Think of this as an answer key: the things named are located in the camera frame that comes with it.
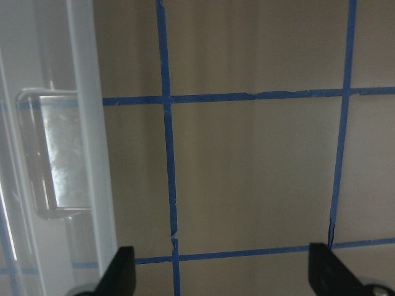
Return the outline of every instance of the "grid of blue tape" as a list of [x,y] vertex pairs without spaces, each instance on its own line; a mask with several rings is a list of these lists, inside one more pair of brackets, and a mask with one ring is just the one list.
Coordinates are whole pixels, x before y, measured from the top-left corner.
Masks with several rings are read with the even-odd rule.
[[[241,250],[232,252],[216,252],[216,253],[200,253],[192,255],[179,255],[178,240],[175,238],[177,233],[177,196],[175,186],[175,162],[174,162],[174,148],[173,148],[173,125],[172,125],[172,105],[173,104],[187,104],[199,102],[225,102],[225,101],[253,101],[253,100],[270,100],[270,99],[302,99],[307,97],[342,97],[341,116],[339,123],[338,146],[336,151],[335,175],[333,181],[333,192],[330,210],[330,227],[328,230],[328,246],[332,249],[344,249],[353,247],[368,247],[374,245],[395,244],[393,239],[377,239],[362,242],[346,242],[341,244],[334,244],[336,215],[338,209],[339,188],[341,180],[341,169],[343,163],[344,142],[347,128],[347,113],[349,97],[353,94],[364,95],[380,95],[380,94],[395,94],[395,87],[385,88],[351,88],[351,73],[352,73],[352,53],[354,46],[354,33],[356,24],[356,6],[357,0],[349,0],[349,12],[347,21],[347,41],[346,41],[346,57],[344,63],[344,78],[342,89],[313,89],[309,91],[272,91],[262,92],[260,94],[246,94],[246,93],[231,93],[231,94],[201,94],[201,95],[187,95],[187,96],[172,96],[170,92],[170,74],[168,65],[168,50],[167,50],[167,33],[165,9],[161,0],[156,0],[157,10],[157,27],[159,33],[159,50],[161,59],[161,77],[162,77],[162,95],[161,96],[146,96],[146,97],[108,97],[103,99],[104,106],[113,105],[146,105],[146,104],[160,104],[164,108],[164,126],[165,126],[165,145],[167,157],[167,174],[168,174],[168,196],[170,205],[170,233],[173,244],[173,252],[168,257],[152,257],[152,258],[138,258],[137,265],[153,264],[171,262],[173,266],[173,285],[174,295],[180,296],[180,262],[192,260],[207,260],[217,258],[231,258],[244,257],[256,255],[270,255],[279,253],[295,253],[308,251],[308,245],[282,247],[272,249],[258,249],[258,250]],[[0,219],[0,239],[6,258],[6,268],[0,268],[0,275],[9,275],[11,279],[11,286],[14,296],[19,295],[16,277],[17,270],[13,266],[12,252],[7,243],[6,228],[2,219]],[[96,269],[98,264],[95,262],[88,263],[73,263],[75,269]],[[20,271],[23,274],[38,274],[36,269],[23,269]]]

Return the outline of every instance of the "white plastic edge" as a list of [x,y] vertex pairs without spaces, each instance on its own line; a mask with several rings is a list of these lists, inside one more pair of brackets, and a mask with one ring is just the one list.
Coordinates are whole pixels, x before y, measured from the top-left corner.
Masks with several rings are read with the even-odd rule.
[[67,0],[100,275],[117,250],[109,158],[91,0]]

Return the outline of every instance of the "metal screw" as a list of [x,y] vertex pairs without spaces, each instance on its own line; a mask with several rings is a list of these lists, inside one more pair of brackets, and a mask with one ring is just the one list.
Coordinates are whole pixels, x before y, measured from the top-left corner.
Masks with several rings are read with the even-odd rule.
[[375,296],[388,296],[388,291],[382,287],[374,287],[373,294]]

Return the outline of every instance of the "blue painter's tape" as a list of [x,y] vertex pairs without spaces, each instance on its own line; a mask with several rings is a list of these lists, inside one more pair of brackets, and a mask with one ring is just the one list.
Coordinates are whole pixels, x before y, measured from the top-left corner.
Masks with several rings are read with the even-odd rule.
[[195,255],[180,255],[180,261],[274,255],[274,254],[283,254],[283,253],[299,253],[299,252],[307,252],[308,250],[309,250],[309,246],[303,245],[300,247],[284,247],[284,248],[273,248],[273,249],[243,250],[243,251],[205,253],[205,254],[195,254]]
[[38,269],[36,269],[36,268],[22,268],[21,272],[23,274],[31,274],[34,276],[39,275]]
[[0,244],[2,246],[4,252],[4,259],[6,261],[6,268],[7,274],[10,276],[10,284],[12,289],[13,296],[19,296],[19,287],[17,282],[17,277],[15,275],[16,268],[14,265],[13,254],[10,246],[9,236],[6,232],[6,222],[4,221],[5,217],[0,215]]
[[335,175],[333,178],[332,201],[330,209],[330,225],[328,230],[328,247],[331,249],[335,239],[336,216],[338,212],[341,170],[343,166],[344,142],[346,139],[347,115],[349,106],[349,95],[352,73],[352,53],[354,47],[354,35],[356,24],[357,1],[349,1],[348,22],[347,22],[347,42],[346,60],[344,63],[343,78],[343,98],[341,102],[341,114],[339,124],[338,147],[336,151]]
[[149,104],[163,104],[162,96],[103,98],[103,106],[149,105]]
[[395,94],[394,87],[388,88],[352,88],[351,94],[360,94],[361,96],[371,96],[376,94]]
[[18,110],[39,110],[44,107],[52,109],[78,108],[78,101],[76,99],[46,99],[42,101],[27,101],[17,104]]
[[96,269],[99,268],[97,262],[73,262],[74,269]]
[[178,261],[178,240],[175,238],[177,233],[177,198],[175,187],[175,161],[174,161],[174,141],[173,141],[173,120],[172,103],[170,96],[170,73],[168,65],[167,33],[165,8],[162,0],[156,0],[157,26],[159,35],[160,52],[160,73],[162,77],[162,95],[164,98],[164,121],[165,121],[165,142],[167,160],[167,182],[168,182],[168,201],[170,206],[170,234],[173,244],[172,266],[173,266],[173,286],[174,296],[181,295],[180,289],[180,264]]
[[8,111],[8,106],[5,102],[0,101],[0,112]]
[[171,257],[152,257],[135,259],[136,265],[172,262]]
[[167,33],[165,7],[162,0],[156,0],[156,15],[159,35],[160,73],[162,77],[162,94],[170,95],[170,73],[168,69]]
[[174,286],[174,295],[181,295],[181,281],[180,281],[180,256],[178,254],[178,239],[172,238],[173,244],[173,286]]
[[[384,88],[351,88],[349,94],[360,94],[362,96],[377,94],[395,94],[395,87]],[[270,91],[260,94],[231,93],[231,94],[191,94],[185,96],[171,96],[172,104],[205,103],[205,102],[231,102],[231,101],[253,101],[272,99],[302,99],[307,97],[340,97],[343,89],[313,89],[310,91]],[[168,101],[168,96],[148,97],[105,97],[104,106],[115,105],[149,105],[163,104]]]
[[300,99],[304,97],[339,97],[343,95],[342,89],[313,89],[310,91],[269,91],[260,94],[201,94],[190,96],[173,96],[175,104],[199,103],[199,102],[229,102],[229,101],[253,101],[272,99]]
[[175,161],[174,161],[174,142],[173,142],[173,121],[172,121],[172,105],[164,104],[165,118],[165,140],[166,140],[166,159],[167,159],[167,182],[168,196],[170,204],[170,229],[171,237],[178,230],[177,225],[177,193],[175,183]]
[[355,247],[371,247],[375,245],[390,245],[395,244],[395,239],[375,239],[365,240],[361,242],[343,242],[341,244],[333,244],[333,249],[346,249]]

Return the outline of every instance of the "flat surface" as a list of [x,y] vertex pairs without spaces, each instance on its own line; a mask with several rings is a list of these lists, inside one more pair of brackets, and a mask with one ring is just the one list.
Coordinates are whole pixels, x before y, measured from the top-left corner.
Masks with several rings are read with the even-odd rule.
[[352,96],[336,242],[395,237],[395,96]]
[[136,258],[169,256],[166,149],[161,105],[105,107],[118,246]]
[[6,258],[4,257],[4,251],[2,249],[2,244],[0,244],[0,268],[5,268],[7,266]]
[[171,263],[136,266],[137,286],[133,296],[173,296]]
[[0,275],[0,291],[2,296],[14,296],[12,294],[9,276]]
[[155,1],[95,0],[104,97],[162,94]]
[[341,88],[348,1],[167,0],[172,94]]
[[180,253],[328,237],[339,98],[173,106]]
[[313,296],[307,253],[180,263],[182,295]]
[[99,270],[96,268],[74,269],[73,274],[78,286],[95,283],[93,287],[96,288],[96,284],[100,279]]
[[395,5],[392,0],[358,1],[353,87],[395,85]]

